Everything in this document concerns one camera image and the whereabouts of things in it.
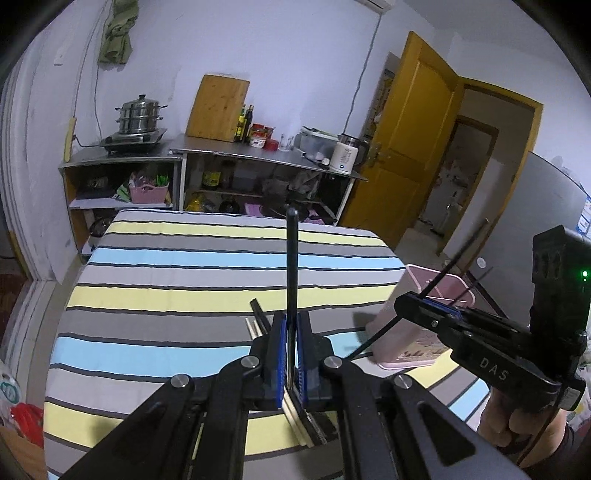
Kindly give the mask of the person's right hand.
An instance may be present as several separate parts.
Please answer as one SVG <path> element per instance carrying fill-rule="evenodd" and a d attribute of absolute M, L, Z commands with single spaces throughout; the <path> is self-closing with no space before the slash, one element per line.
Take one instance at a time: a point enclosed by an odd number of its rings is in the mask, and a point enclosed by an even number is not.
<path fill-rule="evenodd" d="M 566 428 L 564 410 L 549 407 L 528 412 L 499 390 L 492 389 L 477 432 L 495 447 L 511 448 L 520 465 L 529 467 L 556 452 Z"/>

